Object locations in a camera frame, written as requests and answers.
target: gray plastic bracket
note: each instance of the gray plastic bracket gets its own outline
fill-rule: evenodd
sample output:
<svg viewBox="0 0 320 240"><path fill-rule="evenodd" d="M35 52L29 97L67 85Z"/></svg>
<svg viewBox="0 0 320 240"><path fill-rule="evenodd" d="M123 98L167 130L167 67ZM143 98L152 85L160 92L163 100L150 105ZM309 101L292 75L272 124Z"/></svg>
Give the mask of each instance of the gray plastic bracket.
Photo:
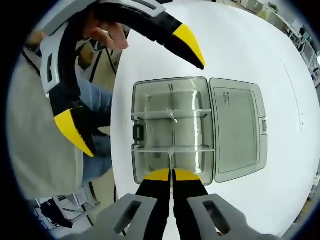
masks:
<svg viewBox="0 0 320 240"><path fill-rule="evenodd" d="M134 194L125 195L98 215L93 227L94 239L143 240L156 202L157 199L151 197ZM128 223L130 223L130 227L126 236L119 235Z"/></svg>
<svg viewBox="0 0 320 240"><path fill-rule="evenodd" d="M43 90L46 95L60 83L58 70L59 48L67 25L68 23L65 23L55 34L46 36L41 42L42 64L40 74Z"/></svg>
<svg viewBox="0 0 320 240"><path fill-rule="evenodd" d="M156 17L166 9L155 0L60 0L43 17L37 28L47 35L52 35L61 25L73 15L86 9L94 2L123 4Z"/></svg>
<svg viewBox="0 0 320 240"><path fill-rule="evenodd" d="M216 194L190 197L187 199L197 221L201 240L218 240L220 236L214 223L215 216L221 215L219 223L227 225L228 233L223 236L224 240L278 240L270 234L260 234L248 226L246 216ZM209 211L205 205L214 205Z"/></svg>

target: black strap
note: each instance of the black strap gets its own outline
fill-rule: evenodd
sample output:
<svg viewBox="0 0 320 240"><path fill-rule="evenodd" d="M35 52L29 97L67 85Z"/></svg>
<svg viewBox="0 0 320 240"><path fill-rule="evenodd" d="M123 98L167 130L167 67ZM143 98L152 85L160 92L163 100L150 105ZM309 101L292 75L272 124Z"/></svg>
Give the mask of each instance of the black strap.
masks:
<svg viewBox="0 0 320 240"><path fill-rule="evenodd" d="M25 58L25 60L28 62L28 64L30 64L31 67L33 67L33 69L36 71L36 74L39 77L41 77L39 68L37 68L37 66L34 64L34 62L27 56L27 54L24 50L22 50L22 56Z"/></svg>

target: desk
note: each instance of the desk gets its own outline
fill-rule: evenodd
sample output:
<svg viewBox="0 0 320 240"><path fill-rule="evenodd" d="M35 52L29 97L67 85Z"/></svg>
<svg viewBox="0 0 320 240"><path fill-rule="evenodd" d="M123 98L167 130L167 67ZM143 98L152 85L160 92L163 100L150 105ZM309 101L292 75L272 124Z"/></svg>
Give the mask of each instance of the desk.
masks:
<svg viewBox="0 0 320 240"><path fill-rule="evenodd" d="M111 114L119 197L134 194L139 187L131 154L136 82L203 76L254 83L261 89L268 123L266 167L235 180L213 181L206 189L242 211L253 229L282 236L307 200L320 159L320 107L304 60L286 35L241 9L207 1L174 1L164 6L192 29L206 67L197 69L131 31L116 76ZM175 228L170 230L173 236Z"/></svg>

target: human hand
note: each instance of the human hand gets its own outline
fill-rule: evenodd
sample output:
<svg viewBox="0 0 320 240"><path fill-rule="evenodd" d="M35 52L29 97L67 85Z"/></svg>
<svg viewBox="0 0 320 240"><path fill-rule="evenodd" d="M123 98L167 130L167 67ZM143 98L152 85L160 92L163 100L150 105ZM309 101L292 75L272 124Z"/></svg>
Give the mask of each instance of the human hand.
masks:
<svg viewBox="0 0 320 240"><path fill-rule="evenodd" d="M129 46L121 24L97 20L93 11L86 20L83 36L97 40L111 50L124 50Z"/></svg>
<svg viewBox="0 0 320 240"><path fill-rule="evenodd" d="M45 38L45 34L37 29L34 29L25 41L25 45L29 48L37 47Z"/></svg>

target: blue jeans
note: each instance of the blue jeans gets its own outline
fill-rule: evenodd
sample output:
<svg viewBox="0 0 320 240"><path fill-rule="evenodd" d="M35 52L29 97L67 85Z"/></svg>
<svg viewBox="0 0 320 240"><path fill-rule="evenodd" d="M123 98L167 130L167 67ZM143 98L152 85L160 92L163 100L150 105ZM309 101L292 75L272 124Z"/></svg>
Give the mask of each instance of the blue jeans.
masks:
<svg viewBox="0 0 320 240"><path fill-rule="evenodd" d="M95 112L111 113L112 93L78 78L81 90L80 99ZM110 136L93 136L97 155L90 157L83 153L83 177L82 184L87 184L94 179L102 177L112 167Z"/></svg>

